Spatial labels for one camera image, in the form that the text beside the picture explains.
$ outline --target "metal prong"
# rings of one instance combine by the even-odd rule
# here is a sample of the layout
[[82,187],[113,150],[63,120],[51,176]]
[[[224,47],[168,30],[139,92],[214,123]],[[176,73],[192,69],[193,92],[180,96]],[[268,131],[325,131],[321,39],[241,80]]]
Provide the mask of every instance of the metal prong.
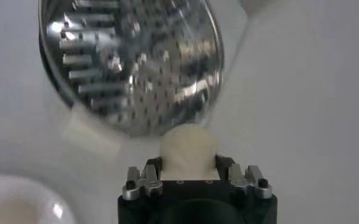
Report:
[[163,183],[158,180],[156,169],[154,165],[147,165],[145,167],[145,191],[148,197],[151,196],[152,193],[156,193],[157,195],[161,195],[163,193]]
[[240,165],[237,163],[232,164],[229,168],[229,181],[230,184],[235,187],[240,187],[247,192],[248,187],[250,186],[249,182],[244,178],[241,173]]
[[127,85],[125,83],[94,83],[94,84],[79,86],[78,93],[86,94],[93,92],[119,91],[126,88]]
[[93,59],[90,55],[64,55],[63,64],[64,65],[91,65]]
[[70,71],[69,79],[87,79],[92,77],[100,77],[102,75],[99,69],[85,69],[78,71]]
[[119,7],[116,1],[75,0],[74,3],[77,8],[117,9]]
[[89,41],[62,40],[60,42],[60,48],[63,50],[92,48],[93,46],[94,44]]
[[128,107],[128,98],[127,97],[111,97],[108,99],[92,99],[91,107],[96,110],[101,107],[107,107],[110,105],[118,105],[121,109]]
[[136,200],[140,197],[140,186],[138,180],[140,172],[137,167],[130,167],[125,186],[123,186],[123,199],[127,201]]
[[88,13],[65,13],[64,17],[67,21],[71,22],[114,22],[114,16],[112,14],[88,14]]
[[246,178],[256,183],[259,179],[263,178],[263,174],[258,166],[248,166],[246,170]]

